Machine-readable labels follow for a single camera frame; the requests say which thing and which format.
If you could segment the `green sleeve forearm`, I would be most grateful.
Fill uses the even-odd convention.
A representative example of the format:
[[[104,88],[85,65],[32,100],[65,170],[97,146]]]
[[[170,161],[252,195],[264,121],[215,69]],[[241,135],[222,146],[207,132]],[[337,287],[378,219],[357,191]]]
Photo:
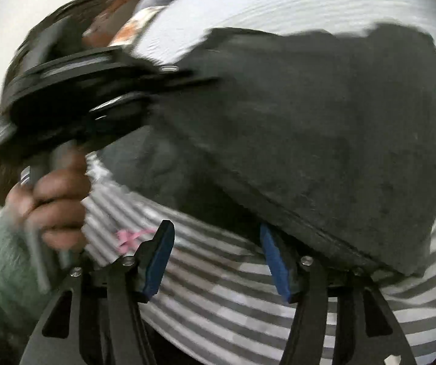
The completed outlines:
[[[52,296],[40,290],[24,232],[0,214],[0,349],[21,354]]]

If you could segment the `left hand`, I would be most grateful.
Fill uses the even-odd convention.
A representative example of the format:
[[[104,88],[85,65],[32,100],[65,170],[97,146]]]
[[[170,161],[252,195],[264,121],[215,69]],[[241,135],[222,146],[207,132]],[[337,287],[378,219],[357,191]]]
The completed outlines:
[[[86,153],[71,148],[59,158],[57,169],[31,188],[13,186],[6,197],[6,209],[19,227],[33,228],[45,244],[57,251],[81,251],[87,240],[82,233],[86,209],[82,201],[89,195],[91,182]]]

